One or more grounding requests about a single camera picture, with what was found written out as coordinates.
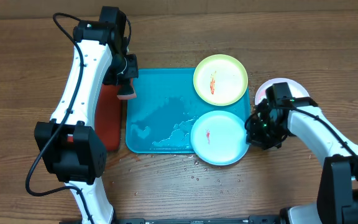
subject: plate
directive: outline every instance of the plate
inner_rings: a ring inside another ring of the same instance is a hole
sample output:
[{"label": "plate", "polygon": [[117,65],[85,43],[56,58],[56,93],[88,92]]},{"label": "plate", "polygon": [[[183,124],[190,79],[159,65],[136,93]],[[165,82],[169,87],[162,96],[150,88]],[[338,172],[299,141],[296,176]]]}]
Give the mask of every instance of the plate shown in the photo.
[{"label": "plate", "polygon": [[255,95],[255,105],[258,105],[260,102],[262,102],[263,99],[266,99],[267,88],[272,86],[274,83],[281,83],[281,82],[288,83],[292,97],[301,98],[301,97],[310,96],[307,90],[301,84],[297,83],[294,80],[291,80],[289,78],[273,78],[271,80],[266,81],[259,87]]},{"label": "plate", "polygon": [[244,95],[248,87],[248,75],[244,66],[234,57],[212,55],[197,65],[193,84],[205,102],[227,106]]},{"label": "plate", "polygon": [[205,162],[225,166],[239,161],[247,152],[244,122],[227,111],[211,111],[193,125],[190,142]]}]

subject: white plate with pink stain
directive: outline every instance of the white plate with pink stain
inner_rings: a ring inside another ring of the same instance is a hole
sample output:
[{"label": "white plate with pink stain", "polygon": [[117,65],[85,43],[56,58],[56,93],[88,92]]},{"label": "white plate with pink stain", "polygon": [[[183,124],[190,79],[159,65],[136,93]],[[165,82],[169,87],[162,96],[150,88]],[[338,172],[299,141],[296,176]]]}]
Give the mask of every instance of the white plate with pink stain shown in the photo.
[{"label": "white plate with pink stain", "polygon": [[255,95],[255,105],[258,105],[260,102],[262,102],[263,99],[266,99],[267,88],[272,86],[274,83],[281,83],[281,82],[288,83],[292,97],[301,98],[301,97],[310,96],[309,93],[306,91],[306,89],[294,80],[291,80],[289,78],[273,78],[271,80],[266,81],[259,87]]},{"label": "white plate with pink stain", "polygon": [[193,125],[191,146],[205,162],[225,166],[239,161],[248,151],[244,122],[227,111],[211,111]]}]

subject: pink stain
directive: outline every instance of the pink stain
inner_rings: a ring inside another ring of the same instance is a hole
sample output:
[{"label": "pink stain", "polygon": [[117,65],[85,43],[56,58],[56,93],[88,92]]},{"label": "pink stain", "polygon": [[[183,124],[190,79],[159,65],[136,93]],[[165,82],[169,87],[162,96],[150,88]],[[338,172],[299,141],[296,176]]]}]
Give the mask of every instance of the pink stain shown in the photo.
[{"label": "pink stain", "polygon": [[206,139],[208,139],[208,144],[211,144],[211,141],[209,140],[209,135],[210,135],[211,133],[209,132],[209,130],[207,129],[206,130]]}]

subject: red stain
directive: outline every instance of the red stain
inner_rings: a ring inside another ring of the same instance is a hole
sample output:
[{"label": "red stain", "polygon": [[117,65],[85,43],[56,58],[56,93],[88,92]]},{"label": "red stain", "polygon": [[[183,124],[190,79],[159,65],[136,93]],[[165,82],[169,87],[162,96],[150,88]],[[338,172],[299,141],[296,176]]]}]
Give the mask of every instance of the red stain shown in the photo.
[{"label": "red stain", "polygon": [[209,139],[209,135],[210,135],[211,133],[209,132],[209,130],[207,129],[206,130],[206,139],[208,139],[208,144],[211,144],[211,141],[210,141],[210,139]]},{"label": "red stain", "polygon": [[211,75],[211,83],[209,84],[209,87],[211,89],[211,94],[213,95],[214,92],[215,92],[215,75],[216,74],[216,71],[214,74]]}]

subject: wooden table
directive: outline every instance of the wooden table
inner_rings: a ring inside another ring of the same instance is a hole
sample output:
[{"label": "wooden table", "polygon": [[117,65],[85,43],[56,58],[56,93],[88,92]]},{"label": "wooden table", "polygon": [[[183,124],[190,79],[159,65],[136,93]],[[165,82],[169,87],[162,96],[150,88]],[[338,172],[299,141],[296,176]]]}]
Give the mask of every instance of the wooden table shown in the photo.
[{"label": "wooden table", "polygon": [[[248,71],[251,100],[266,80],[292,78],[358,143],[358,11],[130,19],[140,68],[195,67],[212,54],[232,55]],[[68,30],[76,24],[61,23]],[[48,121],[57,106],[72,53],[52,19],[0,21],[0,223],[80,218],[70,192],[36,198],[24,188],[38,154],[35,124]],[[136,155],[122,141],[118,153],[108,154],[103,182],[119,218],[245,217],[315,201],[320,175],[317,159],[297,138],[279,150],[251,148],[229,167],[192,155]],[[32,188],[61,185],[41,162]]]}]

